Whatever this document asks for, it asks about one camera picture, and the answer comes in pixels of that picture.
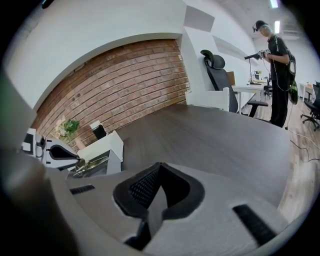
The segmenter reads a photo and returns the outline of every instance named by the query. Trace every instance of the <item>black office chair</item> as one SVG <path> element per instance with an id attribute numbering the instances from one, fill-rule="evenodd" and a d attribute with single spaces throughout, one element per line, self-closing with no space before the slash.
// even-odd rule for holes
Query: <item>black office chair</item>
<path id="1" fill-rule="evenodd" d="M 209 50 L 202 50 L 200 52 L 204 55 L 204 63 L 206 66 L 207 73 L 210 77 L 212 85 L 216 91 L 223 91 L 225 87 L 229 88 L 230 103 L 229 112 L 238 112 L 238 101 L 235 92 L 230 85 L 227 72 L 224 70 L 225 60 L 219 55 L 212 54 Z M 268 103 L 262 101 L 248 101 L 248 105 L 252 105 L 249 117 L 253 118 L 257 111 L 258 106 L 267 107 Z"/>
<path id="2" fill-rule="evenodd" d="M 307 119 L 303 120 L 304 124 L 307 121 L 310 121 L 314 125 L 314 131 L 320 128 L 319 120 L 320 120 L 320 83 L 316 83 L 313 85 L 313 89 L 315 92 L 315 101 L 312 103 L 311 101 L 305 101 L 304 104 L 310 109 L 310 115 L 302 114 L 300 117 L 306 117 Z"/>

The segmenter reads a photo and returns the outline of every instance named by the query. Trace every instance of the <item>person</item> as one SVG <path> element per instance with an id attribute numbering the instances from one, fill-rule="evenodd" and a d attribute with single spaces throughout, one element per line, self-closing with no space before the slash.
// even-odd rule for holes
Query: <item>person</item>
<path id="1" fill-rule="evenodd" d="M 270 122 L 283 127 L 288 113 L 289 90 L 289 51 L 283 39 L 273 33 L 269 25 L 263 20 L 256 22 L 256 29 L 268 38 L 270 54 L 265 54 L 264 59 L 270 63 L 272 82 L 272 112 Z"/>

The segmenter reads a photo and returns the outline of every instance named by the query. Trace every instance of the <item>black slot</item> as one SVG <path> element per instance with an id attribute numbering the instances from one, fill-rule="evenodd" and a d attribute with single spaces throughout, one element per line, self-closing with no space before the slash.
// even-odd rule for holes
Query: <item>black slot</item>
<path id="1" fill-rule="evenodd" d="M 79 187 L 75 187 L 75 188 L 71 188 L 70 189 L 70 192 L 72 195 L 76 195 L 76 194 L 80 194 L 80 193 L 83 193 L 83 192 L 87 192 L 89 190 L 93 190 L 95 189 L 94 186 L 92 185 L 85 185 L 85 186 L 79 186 Z"/>
<path id="2" fill-rule="evenodd" d="M 248 205 L 242 204 L 232 209 L 259 246 L 276 236 L 276 233 Z"/>

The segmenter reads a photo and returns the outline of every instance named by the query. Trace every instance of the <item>wooden desk surface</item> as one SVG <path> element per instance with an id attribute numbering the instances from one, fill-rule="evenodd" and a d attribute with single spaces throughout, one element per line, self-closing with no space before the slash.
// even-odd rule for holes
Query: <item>wooden desk surface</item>
<path id="1" fill-rule="evenodd" d="M 174 104 L 117 130 L 122 170 L 178 164 L 240 183 L 278 207 L 289 174 L 289 134 L 214 108 Z"/>

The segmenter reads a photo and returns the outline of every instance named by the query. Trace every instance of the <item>brick wall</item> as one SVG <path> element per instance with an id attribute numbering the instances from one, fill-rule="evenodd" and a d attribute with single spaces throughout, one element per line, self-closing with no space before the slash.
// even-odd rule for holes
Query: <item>brick wall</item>
<path id="1" fill-rule="evenodd" d="M 107 132 L 174 103 L 184 103 L 188 82 L 175 40 L 149 40 L 104 52 L 74 70 L 40 106 L 32 127 L 51 136 L 58 119 L 80 121 L 78 137 L 96 140 L 89 124 Z M 75 143 L 70 143 L 77 150 Z"/>

